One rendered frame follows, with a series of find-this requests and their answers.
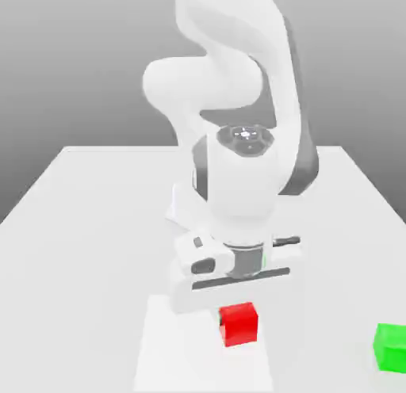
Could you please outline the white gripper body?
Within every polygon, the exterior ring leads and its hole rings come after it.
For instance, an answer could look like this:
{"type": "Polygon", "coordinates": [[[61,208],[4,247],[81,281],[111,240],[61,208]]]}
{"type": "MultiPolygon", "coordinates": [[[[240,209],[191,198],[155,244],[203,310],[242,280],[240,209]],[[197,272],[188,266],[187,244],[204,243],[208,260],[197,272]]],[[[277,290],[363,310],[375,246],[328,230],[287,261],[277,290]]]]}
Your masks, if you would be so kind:
{"type": "Polygon", "coordinates": [[[221,275],[185,275],[170,264],[170,307],[177,314],[216,309],[239,303],[261,303],[283,296],[300,276],[301,256],[273,259],[265,270],[246,279],[221,275]]]}

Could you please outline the small green cube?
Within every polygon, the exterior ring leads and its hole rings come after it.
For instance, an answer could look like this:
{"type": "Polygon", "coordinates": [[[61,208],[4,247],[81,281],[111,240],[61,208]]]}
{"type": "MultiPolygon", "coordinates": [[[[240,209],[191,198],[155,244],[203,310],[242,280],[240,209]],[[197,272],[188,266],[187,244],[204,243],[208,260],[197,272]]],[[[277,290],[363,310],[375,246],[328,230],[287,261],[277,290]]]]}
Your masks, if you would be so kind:
{"type": "Polygon", "coordinates": [[[378,323],[373,351],[380,371],[406,374],[406,325],[378,323]]]}

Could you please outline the small red cube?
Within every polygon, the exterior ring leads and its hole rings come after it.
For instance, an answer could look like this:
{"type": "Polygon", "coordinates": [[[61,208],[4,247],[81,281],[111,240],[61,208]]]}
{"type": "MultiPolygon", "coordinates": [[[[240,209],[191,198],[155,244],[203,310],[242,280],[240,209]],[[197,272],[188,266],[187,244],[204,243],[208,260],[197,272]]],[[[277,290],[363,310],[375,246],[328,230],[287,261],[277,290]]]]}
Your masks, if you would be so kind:
{"type": "Polygon", "coordinates": [[[252,302],[221,307],[218,312],[225,347],[257,341],[259,316],[252,302]]]}

